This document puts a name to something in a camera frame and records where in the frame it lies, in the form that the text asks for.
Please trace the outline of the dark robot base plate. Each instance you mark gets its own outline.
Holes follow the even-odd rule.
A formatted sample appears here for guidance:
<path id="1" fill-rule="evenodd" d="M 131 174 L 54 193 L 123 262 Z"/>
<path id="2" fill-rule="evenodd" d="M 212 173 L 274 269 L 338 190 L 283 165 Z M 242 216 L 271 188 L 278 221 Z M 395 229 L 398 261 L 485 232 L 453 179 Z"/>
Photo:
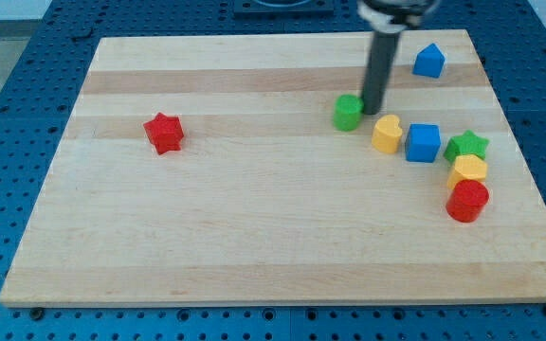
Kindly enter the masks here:
<path id="1" fill-rule="evenodd" d="M 258 15 L 331 14 L 334 0 L 234 0 L 233 15 L 238 18 Z"/>

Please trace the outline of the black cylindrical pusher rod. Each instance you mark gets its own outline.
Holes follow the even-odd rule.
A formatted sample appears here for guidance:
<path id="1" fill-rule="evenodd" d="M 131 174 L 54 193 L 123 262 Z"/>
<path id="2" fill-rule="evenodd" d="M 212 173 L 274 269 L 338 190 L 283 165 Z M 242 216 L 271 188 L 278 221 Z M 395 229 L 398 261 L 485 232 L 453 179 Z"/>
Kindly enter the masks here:
<path id="1" fill-rule="evenodd" d="M 364 115 L 376 115 L 382 107 L 399 40 L 399 33 L 373 33 L 361 91 Z"/>

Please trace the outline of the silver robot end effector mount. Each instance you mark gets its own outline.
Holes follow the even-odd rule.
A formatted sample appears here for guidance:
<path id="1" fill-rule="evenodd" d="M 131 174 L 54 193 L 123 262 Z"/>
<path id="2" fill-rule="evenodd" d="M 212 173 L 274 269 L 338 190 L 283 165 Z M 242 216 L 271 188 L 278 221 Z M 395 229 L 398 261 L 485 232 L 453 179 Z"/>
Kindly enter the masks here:
<path id="1" fill-rule="evenodd" d="M 357 0 L 358 15 L 380 33 L 400 33 L 420 27 L 441 0 Z"/>

